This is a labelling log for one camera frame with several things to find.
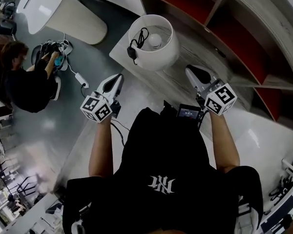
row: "plug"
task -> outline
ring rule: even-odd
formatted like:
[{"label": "plug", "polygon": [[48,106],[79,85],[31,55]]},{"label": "plug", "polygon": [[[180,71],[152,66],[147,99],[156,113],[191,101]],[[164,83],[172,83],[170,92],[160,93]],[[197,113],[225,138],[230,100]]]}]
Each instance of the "plug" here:
[{"label": "plug", "polygon": [[81,85],[86,84],[86,85],[84,86],[84,88],[88,88],[88,87],[89,87],[89,83],[88,83],[88,82],[82,77],[81,74],[76,73],[75,78],[76,78],[76,80],[77,80]]}]

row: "black clothing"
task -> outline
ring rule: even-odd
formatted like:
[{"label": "black clothing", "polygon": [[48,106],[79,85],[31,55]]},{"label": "black clothing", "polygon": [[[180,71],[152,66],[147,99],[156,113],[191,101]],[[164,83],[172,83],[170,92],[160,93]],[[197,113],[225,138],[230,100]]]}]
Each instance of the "black clothing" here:
[{"label": "black clothing", "polygon": [[231,234],[240,184],[259,186],[261,195],[253,168],[224,174],[209,165],[196,122],[146,108],[130,129],[122,163],[112,177],[68,181],[64,231],[71,233],[78,211],[92,202],[83,222],[86,233],[143,234],[161,228]]},{"label": "black clothing", "polygon": [[47,106],[54,93],[55,80],[53,76],[47,79],[46,65],[45,60],[40,60],[34,71],[18,69],[6,73],[5,90],[17,107],[37,113]]}]

